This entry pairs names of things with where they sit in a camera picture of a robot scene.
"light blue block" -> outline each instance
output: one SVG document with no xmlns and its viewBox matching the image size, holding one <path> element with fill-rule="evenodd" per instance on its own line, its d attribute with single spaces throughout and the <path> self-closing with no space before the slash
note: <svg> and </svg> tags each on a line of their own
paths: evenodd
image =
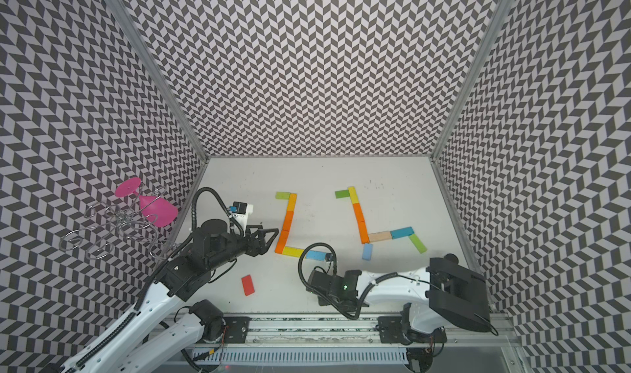
<svg viewBox="0 0 631 373">
<path fill-rule="evenodd" d="M 407 237 L 410 235 L 414 235 L 414 229 L 412 227 L 391 230 L 390 235 L 392 235 L 393 239 L 398 239 L 399 237 Z"/>
<path fill-rule="evenodd" d="M 372 244 L 366 243 L 363 245 L 362 259 L 369 261 L 372 257 Z"/>
<path fill-rule="evenodd" d="M 316 261 L 326 261 L 326 252 L 309 250 L 305 258 L 314 259 Z"/>
</svg>

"orange block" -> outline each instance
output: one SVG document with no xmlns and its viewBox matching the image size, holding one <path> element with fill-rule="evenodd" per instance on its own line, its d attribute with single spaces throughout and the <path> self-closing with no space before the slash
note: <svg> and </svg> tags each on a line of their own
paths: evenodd
<svg viewBox="0 0 631 373">
<path fill-rule="evenodd" d="M 287 244 L 287 238 L 289 237 L 289 231 L 283 230 L 280 232 L 280 237 L 278 238 L 278 243 L 276 244 L 276 249 L 274 250 L 277 254 L 282 254 L 283 249 L 285 248 L 285 244 Z"/>
<path fill-rule="evenodd" d="M 366 229 L 366 223 L 364 221 L 358 221 L 357 227 L 359 228 L 359 239 L 362 241 L 362 244 L 370 243 L 370 239 L 368 239 L 368 230 Z"/>
<path fill-rule="evenodd" d="M 355 211 L 355 218 L 357 219 L 357 222 L 365 222 L 365 219 L 363 219 L 362 207 L 359 203 L 353 204 L 353 210 Z"/>
<path fill-rule="evenodd" d="M 293 211 L 287 211 L 287 214 L 285 215 L 285 221 L 283 222 L 283 230 L 289 232 L 289 229 L 292 227 L 292 220 Z"/>
</svg>

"lime green block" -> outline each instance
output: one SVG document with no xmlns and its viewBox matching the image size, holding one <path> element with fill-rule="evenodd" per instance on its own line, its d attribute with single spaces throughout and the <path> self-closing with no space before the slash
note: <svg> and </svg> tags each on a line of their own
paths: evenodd
<svg viewBox="0 0 631 373">
<path fill-rule="evenodd" d="M 427 251 L 427 247 L 425 247 L 425 244 L 423 244 L 421 239 L 419 239 L 418 236 L 416 236 L 416 234 L 410 235 L 409 239 L 412 241 L 412 244 L 414 244 L 414 247 L 416 247 L 416 249 L 421 254 L 424 253 L 425 251 Z"/>
<path fill-rule="evenodd" d="M 276 199 L 283 199 L 288 201 L 289 200 L 289 195 L 291 195 L 292 193 L 276 193 Z"/>
<path fill-rule="evenodd" d="M 335 191 L 335 198 L 348 198 L 351 194 L 348 192 L 348 189 L 343 189 L 342 191 Z"/>
</svg>

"black and white zigzag pattern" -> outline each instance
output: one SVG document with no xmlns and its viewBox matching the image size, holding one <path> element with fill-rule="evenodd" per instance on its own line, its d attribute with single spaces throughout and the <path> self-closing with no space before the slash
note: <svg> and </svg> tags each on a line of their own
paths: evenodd
<svg viewBox="0 0 631 373">
<path fill-rule="evenodd" d="M 631 0 L 518 0 L 440 157 L 541 372 L 631 372 Z"/>
<path fill-rule="evenodd" d="M 139 245 L 59 251 L 86 206 L 138 175 L 179 207 L 200 164 L 102 0 L 0 0 L 0 152 L 0 370 L 17 371 L 76 353 L 151 270 Z"/>
<path fill-rule="evenodd" d="M 123 0 L 211 155 L 429 154 L 498 0 Z"/>
</svg>

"red block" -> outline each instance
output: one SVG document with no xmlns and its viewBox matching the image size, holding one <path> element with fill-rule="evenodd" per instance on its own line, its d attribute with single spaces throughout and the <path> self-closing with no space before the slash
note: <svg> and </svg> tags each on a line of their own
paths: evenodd
<svg viewBox="0 0 631 373">
<path fill-rule="evenodd" d="M 245 292 L 245 296 L 252 295 L 254 293 L 254 284 L 252 284 L 252 277 L 248 274 L 245 277 L 241 277 L 241 282 L 243 283 L 243 291 Z"/>
</svg>

